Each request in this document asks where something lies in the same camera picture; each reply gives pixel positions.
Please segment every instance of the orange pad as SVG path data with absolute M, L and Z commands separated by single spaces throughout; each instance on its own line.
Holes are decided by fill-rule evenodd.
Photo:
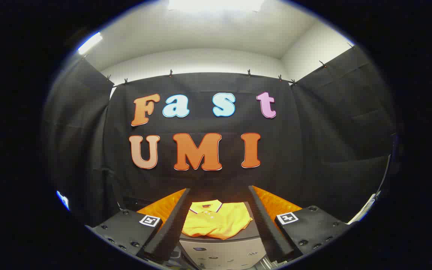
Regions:
M 171 212 L 173 211 L 174 207 L 180 200 L 185 190 L 186 189 L 182 189 L 178 192 L 168 195 L 154 203 L 151 203 L 150 205 L 144 207 L 137 212 L 139 214 L 161 218 L 162 223 L 161 227 L 159 227 L 159 229 L 161 229 L 166 220 L 168 220 L 168 218 L 170 217 Z
M 279 227 L 275 222 L 276 215 L 295 212 L 302 209 L 301 207 L 293 203 L 290 203 L 283 198 L 280 198 L 272 193 L 267 192 L 266 190 L 263 190 L 255 186 L 252 187 L 254 188 L 254 191 L 258 195 L 259 200 L 261 200 L 262 205 L 264 205 L 264 208 L 266 209 L 266 212 L 268 213 L 269 217 L 271 218 L 274 225 L 278 229 Z

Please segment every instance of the pink letter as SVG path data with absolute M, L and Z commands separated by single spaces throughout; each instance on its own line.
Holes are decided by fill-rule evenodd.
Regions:
M 261 103 L 261 113 L 264 115 L 264 117 L 275 118 L 276 112 L 271 111 L 271 103 L 274 103 L 275 99 L 273 97 L 270 97 L 268 92 L 259 94 L 256 99 L 259 100 L 259 102 Z

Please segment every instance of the black curtain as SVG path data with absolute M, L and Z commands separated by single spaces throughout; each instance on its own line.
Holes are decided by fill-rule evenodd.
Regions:
M 376 67 L 353 47 L 292 87 L 300 115 L 304 173 L 295 203 L 348 222 L 377 191 L 397 116 Z
M 71 211 L 97 225 L 118 210 L 120 195 L 156 201 L 183 188 L 199 200 L 245 200 L 247 186 L 272 192 L 301 207 L 317 205 L 349 221 L 375 193 L 396 131 L 389 89 L 357 47 L 326 63 L 295 85 L 275 78 L 235 73 L 186 73 L 113 84 L 85 60 L 61 75 L 48 97 L 45 148 L 51 180 L 70 200 Z M 261 113 L 257 95 L 275 99 L 275 118 Z M 235 113 L 216 117 L 212 97 L 235 96 Z M 134 100 L 159 94 L 149 122 L 133 127 Z M 188 97 L 189 115 L 162 114 L 172 95 Z M 243 133 L 259 133 L 261 165 L 244 169 Z M 173 135 L 189 133 L 198 146 L 219 133 L 220 171 L 176 171 Z M 146 136 L 158 135 L 158 164 L 140 169 L 132 162 L 129 137 L 140 135 L 141 156 L 149 158 Z
M 113 83 L 84 58 L 72 57 L 55 80 L 43 111 L 47 171 L 79 220 L 98 225 L 118 210 L 103 170 L 103 127 Z

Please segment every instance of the light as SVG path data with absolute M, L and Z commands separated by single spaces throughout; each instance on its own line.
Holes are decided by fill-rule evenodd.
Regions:
M 89 51 L 89 49 L 91 49 L 94 45 L 96 45 L 96 43 L 101 41 L 101 39 L 103 39 L 103 37 L 99 32 L 97 32 L 94 36 L 91 36 L 84 44 L 81 45 L 81 47 L 79 47 L 79 54 L 84 54 Z
M 169 0 L 169 10 L 189 12 L 215 10 L 256 11 L 261 8 L 264 0 Z

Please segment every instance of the yellow polo shirt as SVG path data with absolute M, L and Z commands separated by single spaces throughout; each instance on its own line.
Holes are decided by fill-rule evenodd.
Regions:
M 192 237 L 209 236 L 226 240 L 245 229 L 251 221 L 243 202 L 193 202 L 187 212 L 182 233 Z

